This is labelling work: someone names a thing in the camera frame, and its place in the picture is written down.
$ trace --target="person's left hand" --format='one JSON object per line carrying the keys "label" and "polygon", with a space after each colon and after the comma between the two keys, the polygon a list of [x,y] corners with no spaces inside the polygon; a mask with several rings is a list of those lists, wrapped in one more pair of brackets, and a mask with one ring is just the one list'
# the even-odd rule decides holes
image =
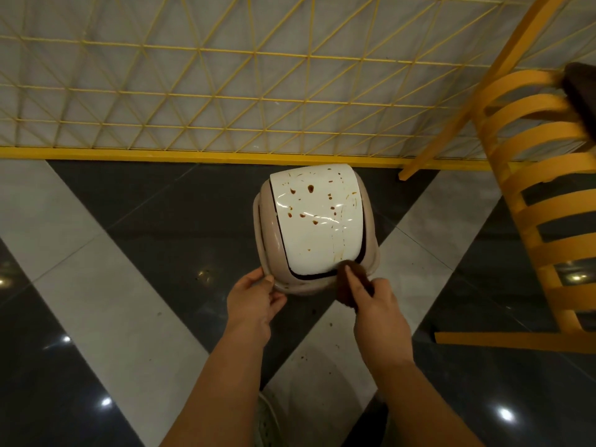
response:
{"label": "person's left hand", "polygon": [[269,322],[284,307],[287,297],[273,290],[273,277],[265,276],[263,268],[252,270],[240,278],[228,295],[227,332],[255,333],[265,346],[271,338]]}

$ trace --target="yellow wire mesh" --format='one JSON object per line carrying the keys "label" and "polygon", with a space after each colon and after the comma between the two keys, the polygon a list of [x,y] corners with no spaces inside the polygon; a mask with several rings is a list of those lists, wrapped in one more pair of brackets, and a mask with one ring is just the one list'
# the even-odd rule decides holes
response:
{"label": "yellow wire mesh", "polygon": [[[520,68],[596,63],[594,1],[569,0]],[[1,0],[0,142],[415,156],[532,2]],[[464,129],[442,156],[478,144]]]}

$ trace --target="person's right hand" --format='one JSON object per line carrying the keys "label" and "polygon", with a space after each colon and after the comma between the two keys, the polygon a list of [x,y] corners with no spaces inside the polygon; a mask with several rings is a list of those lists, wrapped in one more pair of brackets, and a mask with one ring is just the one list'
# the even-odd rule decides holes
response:
{"label": "person's right hand", "polygon": [[374,279],[374,296],[370,296],[349,266],[346,274],[358,305],[354,336],[373,378],[388,368],[412,365],[412,334],[389,281]]}

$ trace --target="person's left arm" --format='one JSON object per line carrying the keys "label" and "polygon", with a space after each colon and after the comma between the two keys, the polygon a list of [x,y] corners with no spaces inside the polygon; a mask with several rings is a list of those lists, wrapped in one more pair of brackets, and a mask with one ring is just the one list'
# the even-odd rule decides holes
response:
{"label": "person's left arm", "polygon": [[197,384],[161,447],[249,446],[259,394],[263,348],[269,322],[286,304],[272,292],[273,277],[258,268],[228,295],[228,322]]}

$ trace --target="green shoe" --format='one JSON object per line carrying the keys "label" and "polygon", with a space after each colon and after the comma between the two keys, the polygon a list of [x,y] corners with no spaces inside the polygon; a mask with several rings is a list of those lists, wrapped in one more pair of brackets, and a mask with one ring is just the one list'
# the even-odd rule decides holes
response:
{"label": "green shoe", "polygon": [[259,392],[255,418],[255,447],[284,447],[285,445],[273,408]]}

